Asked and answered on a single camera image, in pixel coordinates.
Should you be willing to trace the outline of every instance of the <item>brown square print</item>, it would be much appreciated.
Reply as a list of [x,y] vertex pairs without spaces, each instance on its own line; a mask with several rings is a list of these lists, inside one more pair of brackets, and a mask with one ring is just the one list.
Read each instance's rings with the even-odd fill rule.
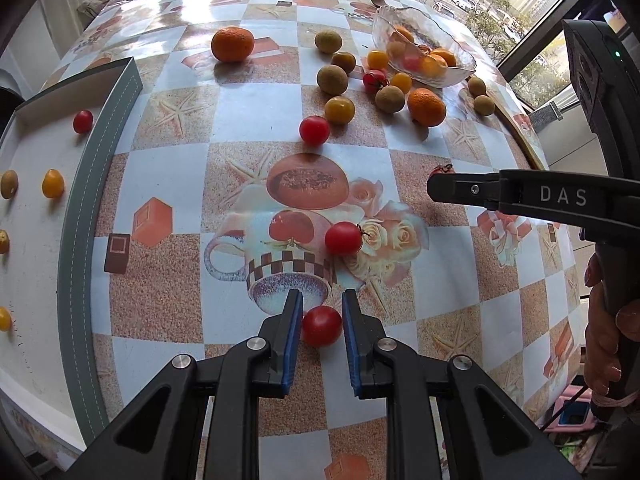
[[386,418],[329,430],[329,445],[333,460],[342,454],[363,456],[371,471],[369,480],[385,480]]
[[564,286],[569,312],[573,312],[574,308],[580,306],[580,274],[575,264],[565,270]]
[[522,343],[528,346],[549,330],[549,306],[545,280],[520,289]]
[[533,422],[537,422],[540,417],[545,414],[548,406],[549,383],[546,382],[540,387],[538,391],[536,391],[529,399],[525,401],[522,410]]
[[[319,25],[319,23],[298,23],[298,46],[307,48],[316,48],[316,34],[322,30],[333,30],[340,34],[342,38],[342,46],[338,49],[340,52],[351,52],[356,59],[359,59],[358,49],[353,42],[351,31],[341,27],[329,27],[327,25]],[[331,57],[327,57],[327,63],[331,61]]]
[[124,176],[124,168],[127,165],[128,153],[113,155],[109,173],[104,183],[98,219],[95,223],[94,236],[108,236],[113,231],[113,222],[116,218],[116,208],[120,197],[120,185]]
[[202,343],[200,235],[169,235],[148,248],[131,241],[126,274],[110,280],[114,336]]
[[513,402],[522,407],[524,403],[522,352],[518,352],[511,359],[507,359],[501,365],[490,370],[488,375],[504,390]]
[[287,20],[295,22],[296,7],[279,7],[276,4],[248,4],[243,20]]
[[431,171],[437,166],[451,164],[450,159],[397,150],[390,150],[390,154],[400,202],[411,206],[428,226],[469,224],[463,205],[434,202],[426,192],[426,180]]
[[300,342],[291,391],[284,399],[260,399],[260,436],[326,430],[324,386],[318,350]]
[[152,94],[131,149],[209,142],[219,92],[218,86],[200,85]]
[[94,357],[100,391],[104,399],[104,408],[107,411],[107,418],[111,422],[122,411],[124,404],[118,384],[110,335],[94,334]]
[[473,121],[450,118],[440,128],[451,158],[491,166],[489,155]]
[[[331,124],[331,135],[327,142],[386,148],[385,131],[372,97],[351,89],[342,95],[353,102],[356,115],[348,124]],[[317,86],[302,85],[303,117],[323,115],[324,105],[329,99],[331,96],[322,92]]]
[[482,329],[478,305],[417,322],[419,354],[448,361],[457,354],[482,366]]
[[254,52],[243,63],[217,63],[216,81],[226,83],[300,83],[298,50],[271,38],[256,38]]
[[264,186],[269,170],[278,160],[299,152],[300,145],[296,142],[210,144],[202,199],[202,232],[215,232],[249,184]]
[[518,290],[518,269],[515,266],[500,266],[494,247],[479,227],[471,228],[471,238],[476,254],[480,301]]
[[540,253],[542,254],[542,266],[545,269],[545,276],[549,277],[559,270],[562,270],[562,257],[560,255],[558,236],[555,235],[554,240],[551,238],[552,235],[549,229],[555,229],[553,224],[539,224],[536,225],[536,229],[538,230]]
[[180,40],[174,47],[175,50],[190,50],[196,48],[210,48],[211,38],[221,28],[239,27],[239,21],[190,23],[184,29]]
[[141,93],[148,94],[153,91],[167,59],[169,59],[168,54],[159,54],[158,56],[143,57],[143,59],[136,60],[140,79],[142,79]]

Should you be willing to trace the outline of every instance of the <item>cable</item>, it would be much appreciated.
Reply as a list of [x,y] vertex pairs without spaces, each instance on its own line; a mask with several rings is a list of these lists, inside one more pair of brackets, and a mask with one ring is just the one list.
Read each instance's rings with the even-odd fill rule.
[[562,415],[564,413],[564,410],[566,410],[569,406],[571,406],[576,400],[578,400],[578,397],[580,397],[584,392],[586,392],[589,389],[589,387],[585,384],[583,387],[580,388],[580,390],[578,390],[578,393],[576,393],[571,399],[567,400],[564,403],[564,406],[562,408],[560,408],[557,412],[554,413],[554,416],[552,416],[548,421],[546,421],[542,427],[540,428],[540,431],[545,431],[546,428],[549,427],[549,425],[551,425],[551,423],[556,420],[556,418],[558,418],[560,415]]

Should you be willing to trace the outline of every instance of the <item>hand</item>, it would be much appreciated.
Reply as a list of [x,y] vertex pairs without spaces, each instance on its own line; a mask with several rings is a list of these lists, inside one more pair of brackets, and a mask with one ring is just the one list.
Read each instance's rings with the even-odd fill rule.
[[617,383],[622,376],[616,356],[620,332],[640,342],[640,300],[625,305],[615,318],[605,310],[602,271],[596,254],[587,264],[584,284],[593,287],[589,295],[589,323],[584,334],[587,351],[584,381],[605,396],[609,393],[609,381]]

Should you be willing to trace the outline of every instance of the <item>kiwi fruit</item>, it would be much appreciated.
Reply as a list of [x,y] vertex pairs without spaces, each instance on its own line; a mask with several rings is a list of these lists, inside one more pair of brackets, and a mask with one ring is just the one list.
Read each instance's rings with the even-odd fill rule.
[[9,200],[18,190],[18,174],[14,170],[7,170],[0,178],[0,194],[2,198]]
[[483,116],[489,116],[495,112],[495,103],[487,95],[479,95],[474,99],[474,110]]
[[320,52],[333,54],[338,52],[341,46],[342,38],[334,30],[321,30],[316,34],[316,47]]
[[331,64],[339,66],[348,74],[356,68],[356,57],[351,52],[336,52],[331,58]]
[[349,84],[346,72],[336,65],[323,66],[318,70],[316,81],[320,89],[331,96],[343,94]]
[[376,106],[387,114],[395,114],[404,108],[404,93],[397,86],[385,86],[376,93]]
[[473,97],[478,97],[479,95],[486,95],[486,85],[484,81],[476,76],[471,76],[468,82],[469,93]]

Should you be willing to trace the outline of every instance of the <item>orange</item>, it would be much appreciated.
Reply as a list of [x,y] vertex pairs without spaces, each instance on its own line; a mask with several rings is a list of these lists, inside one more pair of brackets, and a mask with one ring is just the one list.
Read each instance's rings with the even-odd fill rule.
[[415,43],[414,35],[410,33],[405,27],[403,27],[402,25],[396,25],[395,29],[405,38],[407,38],[411,43]]
[[447,62],[440,56],[429,54],[422,60],[422,73],[429,78],[437,79],[442,77],[446,71]]
[[337,96],[329,99],[324,105],[324,118],[330,123],[347,124],[356,114],[353,101],[345,96]]
[[432,56],[440,56],[449,66],[456,66],[456,56],[453,52],[446,48],[434,48],[431,51]]
[[426,88],[417,88],[406,100],[409,113],[422,126],[438,126],[447,116],[447,107],[436,94]]
[[371,50],[367,54],[367,64],[370,69],[384,70],[389,64],[389,56],[381,50]]
[[224,63],[237,63],[252,53],[254,44],[254,35],[245,28],[225,27],[213,35],[211,51]]
[[391,81],[389,81],[389,84],[391,86],[397,86],[399,89],[402,90],[403,94],[408,94],[409,90],[411,90],[411,76],[408,74],[405,74],[404,72],[398,72],[395,76],[393,76],[391,78]]
[[42,181],[42,194],[47,198],[58,198],[65,192],[65,179],[58,170],[49,170]]

